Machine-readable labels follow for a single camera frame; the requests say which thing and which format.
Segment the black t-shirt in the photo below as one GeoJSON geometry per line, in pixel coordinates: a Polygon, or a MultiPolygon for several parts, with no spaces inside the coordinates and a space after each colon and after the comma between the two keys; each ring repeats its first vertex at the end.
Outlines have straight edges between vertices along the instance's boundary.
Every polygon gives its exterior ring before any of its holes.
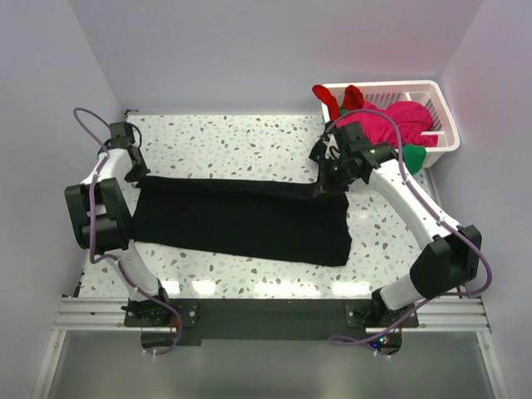
{"type": "Polygon", "coordinates": [[[328,267],[347,264],[344,193],[314,184],[148,176],[138,183],[134,238],[180,249],[328,267]]]}

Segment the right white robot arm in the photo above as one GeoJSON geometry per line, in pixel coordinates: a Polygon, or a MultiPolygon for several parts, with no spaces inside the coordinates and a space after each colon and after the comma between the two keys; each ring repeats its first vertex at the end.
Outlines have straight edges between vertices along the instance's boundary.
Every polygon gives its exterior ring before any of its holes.
{"type": "Polygon", "coordinates": [[[367,312],[355,312],[366,326],[390,326],[403,319],[413,303],[439,297],[477,276],[480,231],[462,226],[443,211],[407,173],[390,145],[349,145],[340,151],[317,143],[309,157],[318,164],[317,195],[344,191],[363,180],[390,203],[421,250],[406,275],[372,293],[367,312]]]}

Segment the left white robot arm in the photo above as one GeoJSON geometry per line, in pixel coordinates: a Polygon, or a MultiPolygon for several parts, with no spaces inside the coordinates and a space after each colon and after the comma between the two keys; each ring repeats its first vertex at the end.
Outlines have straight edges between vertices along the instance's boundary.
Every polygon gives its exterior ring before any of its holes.
{"type": "Polygon", "coordinates": [[[131,206],[122,192],[148,172],[135,145],[109,146],[100,151],[92,172],[80,184],[66,187],[64,196],[78,245],[89,251],[92,264],[108,263],[126,286],[123,310],[131,324],[163,327],[170,324],[172,306],[135,246],[131,206]]]}

